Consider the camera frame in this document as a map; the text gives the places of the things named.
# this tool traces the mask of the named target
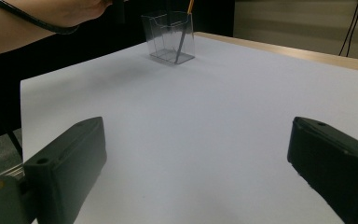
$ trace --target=black cable wire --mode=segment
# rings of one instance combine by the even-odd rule
[[[352,17],[352,21],[351,21],[350,28],[348,29],[347,35],[345,36],[344,43],[342,44],[341,51],[339,52],[338,56],[341,56],[342,50],[344,50],[345,45],[347,44],[347,39],[348,39],[348,36],[349,36],[350,33],[351,33],[353,23],[354,23],[354,21],[355,21],[355,19],[356,19],[356,15],[358,15],[358,2],[357,2],[357,5],[356,5],[356,9],[354,10],[354,13],[353,13],[353,17]]]
[[[17,152],[19,153],[21,160],[23,160],[22,147],[19,143],[19,140],[17,139],[16,135],[14,135],[13,130],[10,128],[10,125],[8,124],[6,117],[2,114],[1,110],[0,110],[0,124],[2,128],[5,130],[5,132],[7,133],[8,137],[10,138]]]
[[[356,28],[357,22],[358,22],[358,12],[357,12],[357,16],[356,16],[356,21],[355,21],[355,23],[354,23],[354,25],[353,25],[353,29],[352,29],[352,31],[351,31],[351,37],[350,37],[350,40],[349,40],[349,43],[348,43],[348,49],[347,49],[347,55],[346,55],[347,57],[348,57],[348,55],[350,54],[350,50],[351,50],[351,39],[352,39],[352,37],[353,37],[353,33],[354,33],[355,28]]]
[[[49,30],[51,32],[54,32],[56,34],[59,35],[69,35],[74,33],[77,29],[78,29],[78,25],[77,26],[73,26],[73,27],[60,27],[60,26],[55,26],[55,25],[51,25],[48,24],[44,21],[41,21],[31,15],[29,15],[28,13],[20,10],[17,7],[12,6],[10,3],[5,2],[4,0],[0,0],[0,8],[22,18],[25,21],[28,21],[34,25],[37,25],[43,29]]]

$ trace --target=white table surface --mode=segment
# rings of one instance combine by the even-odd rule
[[[181,65],[141,44],[23,80],[24,159],[102,116],[108,161],[76,223],[342,223],[286,154],[295,116],[358,139],[358,71],[195,43]]]

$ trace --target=human arm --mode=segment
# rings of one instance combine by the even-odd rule
[[[112,4],[107,0],[7,0],[46,23],[72,27],[96,19]],[[0,53],[17,49],[54,33],[0,8]]]

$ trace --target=wooden table edge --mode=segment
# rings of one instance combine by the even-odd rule
[[[245,46],[252,49],[262,49],[269,52],[279,53],[282,55],[299,58],[299,59],[305,59],[310,60],[313,62],[318,63],[327,63],[332,64],[340,67],[350,68],[358,70],[358,59],[353,58],[347,58],[347,57],[341,57],[337,55],[331,55],[331,54],[325,54],[320,52],[314,52],[304,49],[292,49],[287,48],[283,46],[277,46],[277,45],[271,45],[266,43],[260,43],[250,40],[244,40],[244,39],[238,39],[234,37],[228,37],[223,35],[213,35],[213,34],[207,34],[203,32],[196,32],[194,35],[202,36],[214,40],[219,40],[231,44],[236,44],[240,46]]]

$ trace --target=transparent acrylic box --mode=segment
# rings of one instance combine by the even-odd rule
[[[156,11],[142,21],[151,56],[176,64],[195,57],[191,13]]]

